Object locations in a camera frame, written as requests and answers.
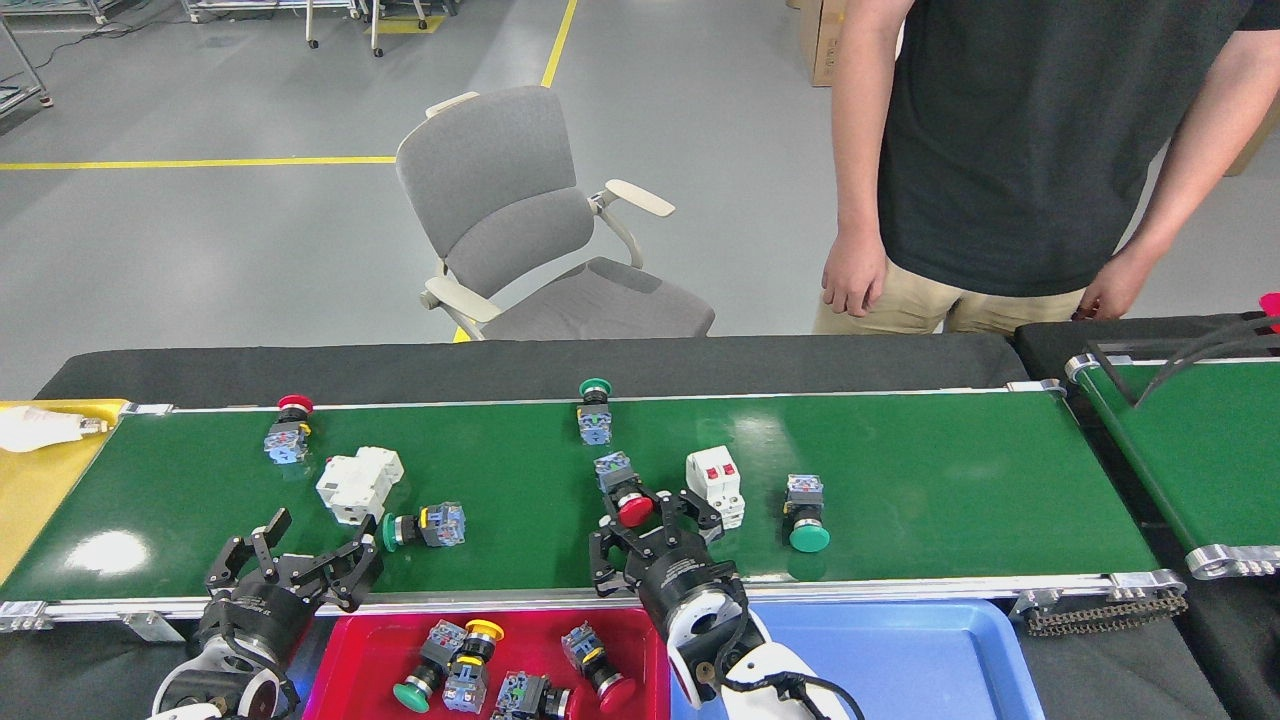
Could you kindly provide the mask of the person's right hand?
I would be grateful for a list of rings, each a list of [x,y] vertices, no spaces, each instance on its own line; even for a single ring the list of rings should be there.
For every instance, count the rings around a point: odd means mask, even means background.
[[[881,299],[887,256],[876,228],[841,229],[820,275],[820,301],[833,313],[867,316]]]

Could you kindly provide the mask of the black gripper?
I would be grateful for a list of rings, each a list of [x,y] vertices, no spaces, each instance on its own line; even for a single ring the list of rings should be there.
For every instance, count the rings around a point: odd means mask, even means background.
[[[378,521],[366,515],[355,537],[339,548],[301,560],[282,580],[271,550],[291,527],[287,509],[247,536],[233,536],[214,559],[205,587],[210,603],[198,624],[201,653],[196,667],[248,673],[266,667],[283,673],[317,603],[353,612],[383,570],[375,534]]]
[[[659,528],[645,520],[637,528],[604,515],[588,539],[591,583],[600,597],[632,591],[660,632],[667,632],[677,607],[704,591],[722,594],[713,603],[717,621],[736,618],[746,607],[745,592],[731,561],[716,562],[708,544],[724,534],[722,514],[701,496],[681,489],[654,493]]]

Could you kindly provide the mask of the person's left hand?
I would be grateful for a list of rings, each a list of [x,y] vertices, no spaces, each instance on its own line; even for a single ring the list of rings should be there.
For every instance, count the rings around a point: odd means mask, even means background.
[[[1112,256],[1082,295],[1073,322],[1108,322],[1124,316],[1161,259],[1157,252],[1124,249]]]

